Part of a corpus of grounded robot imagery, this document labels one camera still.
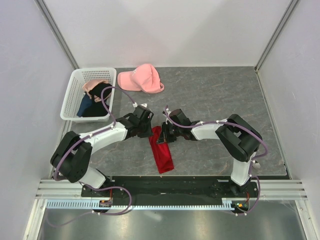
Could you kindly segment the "red cloth napkin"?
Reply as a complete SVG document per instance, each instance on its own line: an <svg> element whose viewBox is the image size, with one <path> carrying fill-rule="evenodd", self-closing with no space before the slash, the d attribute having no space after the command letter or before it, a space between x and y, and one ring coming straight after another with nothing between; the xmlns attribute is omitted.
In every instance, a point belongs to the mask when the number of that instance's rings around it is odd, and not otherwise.
<svg viewBox="0 0 320 240"><path fill-rule="evenodd" d="M160 174L169 172L174 169L170 148L167 143L157 144L162 131L160 126L155 126L152 129L153 136L148 138L149 144L153 153L157 170Z"/></svg>

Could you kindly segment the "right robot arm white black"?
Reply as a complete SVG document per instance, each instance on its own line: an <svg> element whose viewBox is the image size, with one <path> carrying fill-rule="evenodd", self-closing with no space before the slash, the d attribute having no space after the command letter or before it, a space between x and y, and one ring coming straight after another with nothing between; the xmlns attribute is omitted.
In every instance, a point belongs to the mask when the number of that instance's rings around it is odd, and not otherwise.
<svg viewBox="0 0 320 240"><path fill-rule="evenodd" d="M191 121L181 109L162 112L166 119L156 140L158 145L173 143L178 137L187 141L219 140L233 158L229 191L235 197L247 191L246 183L257 151L263 143L261 135L238 114L215 121Z"/></svg>

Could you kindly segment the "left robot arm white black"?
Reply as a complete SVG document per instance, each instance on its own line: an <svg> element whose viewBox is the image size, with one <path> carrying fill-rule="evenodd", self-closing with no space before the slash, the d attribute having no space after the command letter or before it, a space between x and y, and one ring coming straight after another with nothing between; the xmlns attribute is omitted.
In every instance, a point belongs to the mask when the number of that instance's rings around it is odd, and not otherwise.
<svg viewBox="0 0 320 240"><path fill-rule="evenodd" d="M151 137L153 116L154 113L142 104L135 107L132 113L95 131L81 134L67 132L50 159L55 168L54 179L58 180L58 175L62 174L70 183L88 185L99 197L106 196L110 185L103 173L90 167L91 156L104 147L135 136Z"/></svg>

